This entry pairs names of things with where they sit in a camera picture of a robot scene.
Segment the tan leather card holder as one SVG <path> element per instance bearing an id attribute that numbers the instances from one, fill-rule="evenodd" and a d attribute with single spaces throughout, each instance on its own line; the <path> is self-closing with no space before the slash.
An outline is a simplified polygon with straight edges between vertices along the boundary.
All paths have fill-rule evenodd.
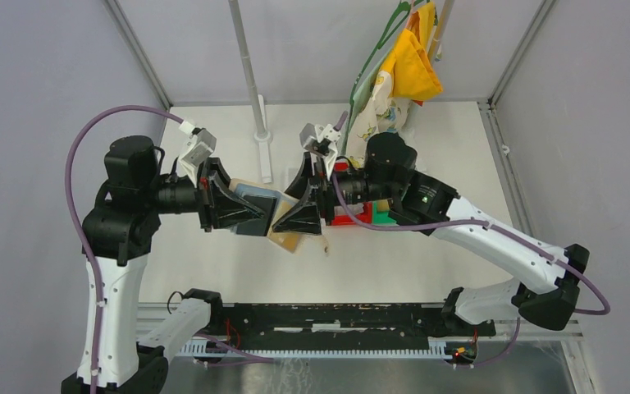
<path id="1" fill-rule="evenodd" d="M 299 200 L 267 184 L 234 178 L 230 191 L 238 197 L 260 208 L 264 217 L 242 222 L 232 228 L 240 236 L 264 236 L 274 245 L 295 254 L 305 238 L 314 239 L 325 256 L 329 256 L 331 247 L 322 234 L 308 233 L 299 227 L 299 222 L 292 223 L 290 214 L 297 208 Z"/>

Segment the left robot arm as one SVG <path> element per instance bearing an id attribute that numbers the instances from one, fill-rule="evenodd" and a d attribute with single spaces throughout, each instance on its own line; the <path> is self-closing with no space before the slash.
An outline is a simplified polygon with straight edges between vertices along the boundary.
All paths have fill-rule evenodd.
<path id="1" fill-rule="evenodd" d="M 266 215 L 231 191 L 215 145 L 208 131 L 191 137 L 175 163 L 185 170 L 179 176 L 162 173 L 165 153 L 146 136 L 111 144 L 104 158 L 107 178 L 78 223 L 89 264 L 89 314 L 80 366 L 62 381 L 62 392 L 158 393 L 171 360 L 190 338 L 223 328 L 221 295 L 190 289 L 157 328 L 136 334 L 140 286 L 163 214 L 195 213 L 205 231 Z"/>

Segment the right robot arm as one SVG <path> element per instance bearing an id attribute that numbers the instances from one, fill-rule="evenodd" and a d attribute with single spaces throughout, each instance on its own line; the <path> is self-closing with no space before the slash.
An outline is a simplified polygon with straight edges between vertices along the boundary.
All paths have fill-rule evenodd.
<path id="1" fill-rule="evenodd" d="M 458 287 L 445 299 L 441 325 L 452 335 L 494 319 L 522 318 L 560 331 L 577 313 L 590 253 L 574 244 L 546 244 L 505 225 L 459 192 L 420 172 L 417 151 L 396 134 L 368 140 L 361 168 L 337 172 L 326 166 L 326 141 L 304 155 L 287 188 L 296 204 L 272 224 L 275 232 L 322 233 L 338 208 L 385 200 L 390 224 L 378 231 L 411 232 L 448 241 L 484 258 L 510 279 L 481 288 Z"/>

